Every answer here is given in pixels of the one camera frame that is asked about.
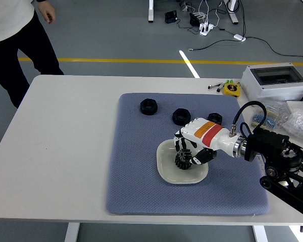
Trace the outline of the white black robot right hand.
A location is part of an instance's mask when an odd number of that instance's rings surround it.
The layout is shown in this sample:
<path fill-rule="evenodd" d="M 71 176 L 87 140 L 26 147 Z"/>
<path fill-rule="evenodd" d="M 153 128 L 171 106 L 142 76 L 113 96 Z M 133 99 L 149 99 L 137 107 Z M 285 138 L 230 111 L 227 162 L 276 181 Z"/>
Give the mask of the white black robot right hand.
<path fill-rule="evenodd" d="M 203 165 L 222 150 L 231 157 L 240 157 L 238 151 L 243 138 L 240 133 L 231 132 L 212 121 L 196 118 L 174 135 L 178 161 L 183 164 Z"/>

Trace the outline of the person's hand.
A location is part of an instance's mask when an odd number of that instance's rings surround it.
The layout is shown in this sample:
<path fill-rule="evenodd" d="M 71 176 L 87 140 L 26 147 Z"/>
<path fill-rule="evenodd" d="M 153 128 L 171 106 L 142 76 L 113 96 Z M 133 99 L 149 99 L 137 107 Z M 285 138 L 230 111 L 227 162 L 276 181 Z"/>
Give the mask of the person's hand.
<path fill-rule="evenodd" d="M 56 14 L 50 1 L 37 1 L 37 5 L 40 13 L 44 17 L 44 20 L 49 24 L 54 23 L 56 20 Z"/>

